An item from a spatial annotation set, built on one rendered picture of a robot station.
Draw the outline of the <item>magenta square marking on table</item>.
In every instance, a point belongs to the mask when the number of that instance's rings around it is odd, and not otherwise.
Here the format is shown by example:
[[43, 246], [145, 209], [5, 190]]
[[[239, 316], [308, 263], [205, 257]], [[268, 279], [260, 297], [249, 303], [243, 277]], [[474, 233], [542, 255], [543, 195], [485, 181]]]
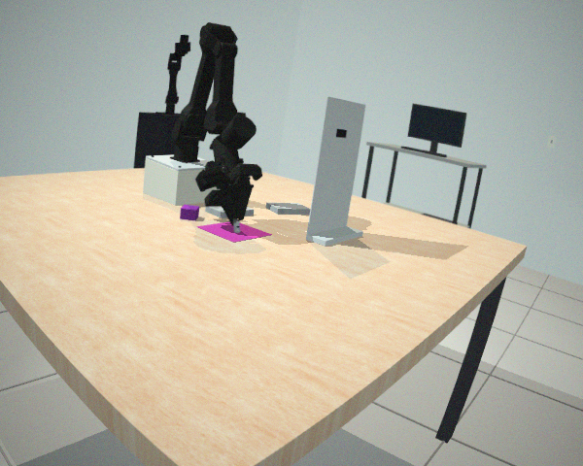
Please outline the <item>magenta square marking on table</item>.
[[239, 223], [240, 232], [234, 233], [233, 225], [231, 225], [230, 221], [196, 227], [201, 228], [217, 236], [220, 236], [222, 238], [225, 238], [233, 243], [272, 235], [242, 223]]

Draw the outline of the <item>purple cube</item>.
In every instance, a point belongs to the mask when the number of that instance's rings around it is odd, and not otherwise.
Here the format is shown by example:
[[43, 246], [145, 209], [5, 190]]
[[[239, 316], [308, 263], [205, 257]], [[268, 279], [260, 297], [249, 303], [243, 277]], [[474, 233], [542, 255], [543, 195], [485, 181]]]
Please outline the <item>purple cube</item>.
[[199, 207], [184, 205], [180, 211], [181, 219], [196, 220], [199, 216]]

